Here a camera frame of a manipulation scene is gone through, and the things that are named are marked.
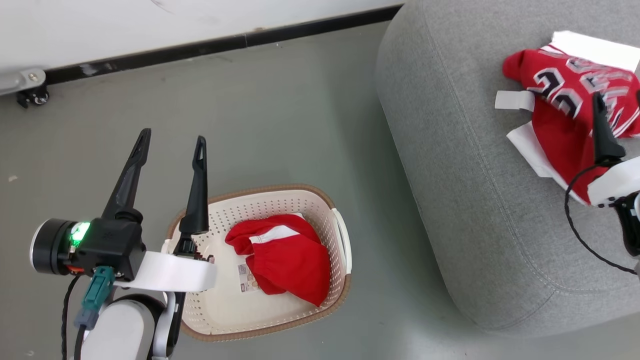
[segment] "gray floor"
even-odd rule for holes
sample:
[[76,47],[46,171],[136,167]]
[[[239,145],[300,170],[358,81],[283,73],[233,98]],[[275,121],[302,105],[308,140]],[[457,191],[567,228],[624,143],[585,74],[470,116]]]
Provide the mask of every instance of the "gray floor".
[[[70,278],[32,271],[31,233],[49,217],[99,215],[138,131],[151,127],[136,207],[152,250],[186,205],[197,135],[207,137],[209,195],[316,185],[344,215],[353,247],[351,293],[335,314],[251,340],[183,335],[174,359],[637,359],[640,316],[513,340],[483,334],[458,313],[376,97],[372,74],[385,28],[53,86],[51,102],[28,111],[1,98],[2,358],[59,358]],[[77,289],[71,316],[84,286]]]

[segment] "laundry basket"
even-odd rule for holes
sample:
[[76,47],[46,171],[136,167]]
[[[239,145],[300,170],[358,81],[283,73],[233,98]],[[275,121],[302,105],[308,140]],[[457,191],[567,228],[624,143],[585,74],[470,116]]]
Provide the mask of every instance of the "laundry basket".
[[[289,213],[301,213],[329,252],[331,286],[320,307],[290,293],[243,291],[239,268],[245,264],[245,256],[238,256],[225,243],[228,231],[238,222]],[[183,216],[184,211],[169,227],[165,251],[173,252]],[[203,257],[213,255],[218,267],[215,287],[188,293],[184,304],[182,330],[198,340],[238,340],[304,325],[332,314],[349,292],[349,234],[331,199],[313,186],[270,186],[211,198],[209,232],[193,239]]]

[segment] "white tape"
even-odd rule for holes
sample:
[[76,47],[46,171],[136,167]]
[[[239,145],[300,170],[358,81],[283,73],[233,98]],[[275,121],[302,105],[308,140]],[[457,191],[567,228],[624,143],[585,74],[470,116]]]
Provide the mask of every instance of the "white tape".
[[523,91],[498,91],[495,94],[495,108],[504,110],[529,110],[533,112],[535,96],[532,92]]

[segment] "black baseboard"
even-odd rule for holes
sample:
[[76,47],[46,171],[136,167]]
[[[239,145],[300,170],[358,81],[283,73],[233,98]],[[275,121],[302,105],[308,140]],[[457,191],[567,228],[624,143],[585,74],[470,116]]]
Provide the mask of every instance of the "black baseboard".
[[368,12],[355,13],[332,19],[306,22],[284,28],[267,29],[254,33],[246,33],[227,38],[187,44],[167,49],[149,51],[147,53],[131,54],[117,58],[91,61],[88,63],[61,67],[45,71],[47,84],[60,84],[67,81],[92,78],[94,76],[113,72],[138,69],[141,67],[184,60],[223,51],[244,49],[256,45],[264,45],[293,38],[307,37],[330,31],[355,28],[376,22],[393,19],[401,5],[391,6]]

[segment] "gray fabric cushion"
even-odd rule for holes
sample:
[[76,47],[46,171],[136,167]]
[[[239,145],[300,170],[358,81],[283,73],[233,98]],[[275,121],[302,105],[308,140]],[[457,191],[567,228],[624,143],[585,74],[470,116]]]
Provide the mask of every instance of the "gray fabric cushion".
[[[627,0],[425,0],[389,26],[380,100],[449,293],[486,331],[543,336],[640,311],[638,278],[581,247],[562,189],[505,137],[530,113],[493,109],[497,90],[521,90],[502,75],[508,55],[564,29],[640,46],[639,13]],[[613,210],[571,206],[596,251],[635,265]]]

